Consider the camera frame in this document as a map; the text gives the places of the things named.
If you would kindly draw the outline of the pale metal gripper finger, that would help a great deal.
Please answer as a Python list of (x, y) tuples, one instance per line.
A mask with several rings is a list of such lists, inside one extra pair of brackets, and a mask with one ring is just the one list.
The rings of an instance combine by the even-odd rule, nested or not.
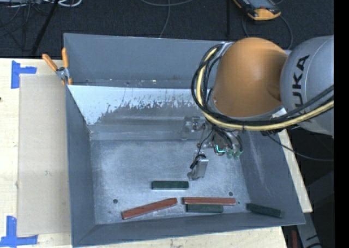
[(200, 116), (186, 116), (184, 117), (180, 138), (182, 140), (188, 140), (194, 136), (197, 136), (199, 132), (203, 133), (205, 128), (205, 121)]
[(199, 154), (195, 156), (192, 164), (190, 165), (190, 171), (187, 176), (189, 180), (198, 180), (200, 178), (204, 178), (206, 169), (208, 166), (208, 158), (204, 154)]

